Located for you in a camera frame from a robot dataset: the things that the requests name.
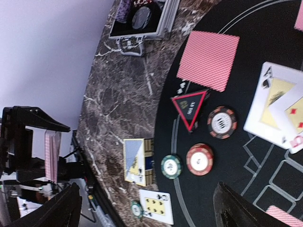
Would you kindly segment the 100 chips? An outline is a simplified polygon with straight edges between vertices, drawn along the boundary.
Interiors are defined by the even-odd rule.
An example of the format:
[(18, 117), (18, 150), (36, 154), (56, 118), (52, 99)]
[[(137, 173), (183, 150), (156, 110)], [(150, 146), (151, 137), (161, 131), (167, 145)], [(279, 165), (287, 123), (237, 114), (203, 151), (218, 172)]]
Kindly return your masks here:
[(208, 115), (207, 126), (213, 137), (227, 139), (237, 128), (236, 114), (226, 106), (218, 106)]

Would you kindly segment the red chips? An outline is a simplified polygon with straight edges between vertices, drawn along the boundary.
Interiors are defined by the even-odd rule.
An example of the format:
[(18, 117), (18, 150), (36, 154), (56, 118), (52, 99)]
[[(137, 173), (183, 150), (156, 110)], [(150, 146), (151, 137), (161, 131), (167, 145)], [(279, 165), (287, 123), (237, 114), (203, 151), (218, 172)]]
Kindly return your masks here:
[(204, 143), (195, 144), (187, 152), (186, 163), (192, 174), (204, 176), (212, 170), (214, 164), (213, 151)]

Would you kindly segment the green poker chip stack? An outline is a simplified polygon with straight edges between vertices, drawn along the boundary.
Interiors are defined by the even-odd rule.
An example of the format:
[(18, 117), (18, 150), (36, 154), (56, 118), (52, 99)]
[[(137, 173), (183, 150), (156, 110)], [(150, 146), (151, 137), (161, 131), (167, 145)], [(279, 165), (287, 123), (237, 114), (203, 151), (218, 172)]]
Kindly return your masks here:
[(142, 218), (143, 217), (143, 208), (138, 201), (132, 201), (131, 203), (131, 212), (134, 217)]

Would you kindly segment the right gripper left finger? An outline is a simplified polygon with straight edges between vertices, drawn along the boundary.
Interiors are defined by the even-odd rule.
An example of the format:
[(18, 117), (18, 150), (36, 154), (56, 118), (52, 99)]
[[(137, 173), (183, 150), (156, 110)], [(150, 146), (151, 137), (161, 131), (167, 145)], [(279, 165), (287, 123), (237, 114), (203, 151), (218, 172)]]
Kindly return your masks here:
[(9, 227), (78, 227), (82, 197), (76, 183), (33, 212), (9, 224)]

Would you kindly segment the dealt red card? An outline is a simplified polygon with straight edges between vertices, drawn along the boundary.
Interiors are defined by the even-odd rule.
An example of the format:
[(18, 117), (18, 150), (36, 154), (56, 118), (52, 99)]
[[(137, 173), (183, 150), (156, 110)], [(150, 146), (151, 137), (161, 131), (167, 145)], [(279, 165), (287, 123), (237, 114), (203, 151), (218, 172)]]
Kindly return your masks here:
[(301, 1), (294, 29), (303, 32), (303, 1)]
[(295, 218), (276, 206), (271, 205), (267, 209), (266, 213), (289, 225), (290, 227), (303, 227), (303, 222), (301, 220)]
[(223, 92), (239, 40), (234, 35), (192, 31), (181, 57), (177, 78)]

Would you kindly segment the red triangular all-in marker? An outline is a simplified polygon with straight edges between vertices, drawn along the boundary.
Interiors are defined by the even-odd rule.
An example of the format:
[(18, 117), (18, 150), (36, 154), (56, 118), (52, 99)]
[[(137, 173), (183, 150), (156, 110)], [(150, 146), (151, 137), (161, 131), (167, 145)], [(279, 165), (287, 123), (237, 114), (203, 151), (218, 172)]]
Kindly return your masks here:
[(209, 96), (209, 89), (205, 89), (171, 98), (188, 132), (192, 132), (197, 127), (196, 121), (200, 109)]

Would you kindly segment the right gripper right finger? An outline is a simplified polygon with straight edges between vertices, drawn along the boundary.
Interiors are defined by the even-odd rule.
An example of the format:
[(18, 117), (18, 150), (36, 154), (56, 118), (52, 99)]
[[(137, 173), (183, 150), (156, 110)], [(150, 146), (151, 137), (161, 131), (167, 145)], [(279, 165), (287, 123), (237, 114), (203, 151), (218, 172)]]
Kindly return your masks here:
[(231, 187), (219, 182), (213, 205), (218, 227), (280, 227), (282, 222), (256, 208)]

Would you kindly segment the green chips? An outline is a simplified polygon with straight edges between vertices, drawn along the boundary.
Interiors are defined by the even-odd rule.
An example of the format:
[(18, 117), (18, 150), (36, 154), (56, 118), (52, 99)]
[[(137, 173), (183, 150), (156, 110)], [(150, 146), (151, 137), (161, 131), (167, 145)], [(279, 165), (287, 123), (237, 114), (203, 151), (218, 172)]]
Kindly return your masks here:
[(177, 155), (166, 155), (161, 161), (161, 172), (168, 179), (176, 179), (182, 172), (182, 162)]

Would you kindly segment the six of spades card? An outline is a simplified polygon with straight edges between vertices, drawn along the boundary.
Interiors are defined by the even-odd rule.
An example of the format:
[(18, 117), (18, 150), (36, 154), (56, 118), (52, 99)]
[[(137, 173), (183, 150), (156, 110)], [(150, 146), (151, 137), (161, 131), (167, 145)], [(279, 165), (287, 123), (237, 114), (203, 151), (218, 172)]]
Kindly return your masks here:
[(139, 195), (144, 217), (169, 225), (174, 224), (169, 193), (140, 189)]

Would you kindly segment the ace of spades card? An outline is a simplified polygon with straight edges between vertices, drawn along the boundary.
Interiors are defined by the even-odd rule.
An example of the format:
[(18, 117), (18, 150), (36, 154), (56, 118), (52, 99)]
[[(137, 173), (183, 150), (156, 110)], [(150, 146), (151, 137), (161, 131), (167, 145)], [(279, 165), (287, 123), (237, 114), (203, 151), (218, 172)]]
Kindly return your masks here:
[(269, 107), (295, 85), (303, 81), (303, 72), (265, 62), (243, 129), (283, 149), (290, 148)]

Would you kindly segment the red card deck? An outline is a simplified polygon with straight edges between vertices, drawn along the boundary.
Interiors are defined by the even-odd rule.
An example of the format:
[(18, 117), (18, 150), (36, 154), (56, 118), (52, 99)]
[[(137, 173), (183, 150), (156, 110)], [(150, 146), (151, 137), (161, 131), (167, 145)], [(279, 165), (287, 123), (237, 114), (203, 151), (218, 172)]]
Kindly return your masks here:
[(45, 177), (53, 183), (57, 183), (61, 135), (58, 131), (45, 131)]

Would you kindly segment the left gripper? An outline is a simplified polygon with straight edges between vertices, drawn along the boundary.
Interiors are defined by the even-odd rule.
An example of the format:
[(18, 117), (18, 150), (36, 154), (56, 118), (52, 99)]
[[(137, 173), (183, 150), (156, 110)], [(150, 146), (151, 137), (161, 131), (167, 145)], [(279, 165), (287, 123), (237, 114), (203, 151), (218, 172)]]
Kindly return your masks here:
[(39, 107), (4, 107), (0, 119), (0, 172), (16, 173), (19, 183), (45, 177), (45, 161), (32, 157), (34, 127), (52, 131), (70, 132)]

